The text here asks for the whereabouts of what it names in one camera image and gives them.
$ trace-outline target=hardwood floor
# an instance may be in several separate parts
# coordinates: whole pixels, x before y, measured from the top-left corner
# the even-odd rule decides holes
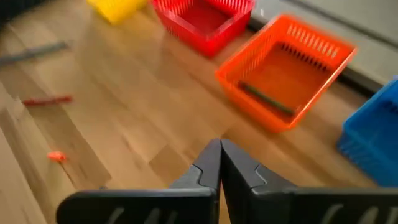
[[[0,207],[10,207],[0,209],[2,223],[55,223],[57,205],[76,190],[167,188],[214,138],[297,185],[374,186],[335,149],[343,121],[366,101],[353,90],[332,84],[282,134],[228,101],[215,70],[252,35],[208,60],[167,33],[150,6],[117,27],[81,0],[54,0],[12,21],[0,55],[60,40],[71,47],[0,68],[0,178],[9,180]],[[25,108],[12,99],[65,94],[74,102]],[[62,166],[47,160],[54,150],[68,156]],[[228,222],[223,199],[220,223]]]

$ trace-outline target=small orange piece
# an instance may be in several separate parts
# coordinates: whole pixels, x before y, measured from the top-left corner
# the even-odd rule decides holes
[[[66,155],[61,152],[61,151],[53,151],[53,152],[49,152],[47,154],[47,158],[53,160],[53,161],[57,161],[57,162],[62,162],[65,159],[67,159]]]

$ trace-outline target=orange basket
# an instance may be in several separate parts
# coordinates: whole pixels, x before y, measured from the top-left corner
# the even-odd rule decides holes
[[[231,101],[278,133],[303,118],[354,53],[354,46],[281,15],[222,64],[216,76]]]

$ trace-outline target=plastic basket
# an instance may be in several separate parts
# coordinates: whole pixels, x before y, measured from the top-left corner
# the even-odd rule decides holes
[[[294,17],[281,15],[227,62],[216,76],[229,98],[273,132],[293,128],[352,59],[355,48]],[[247,83],[287,114],[240,87]]]
[[[111,24],[117,24],[135,10],[145,6],[146,0],[87,0]]]
[[[204,55],[214,56],[242,33],[253,0],[153,0],[166,29]]]
[[[343,125],[340,151],[379,185],[398,186],[398,81],[391,81]]]

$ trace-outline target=blue basket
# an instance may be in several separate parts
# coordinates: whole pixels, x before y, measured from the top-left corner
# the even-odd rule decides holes
[[[347,119],[338,148],[379,185],[398,186],[398,80]]]

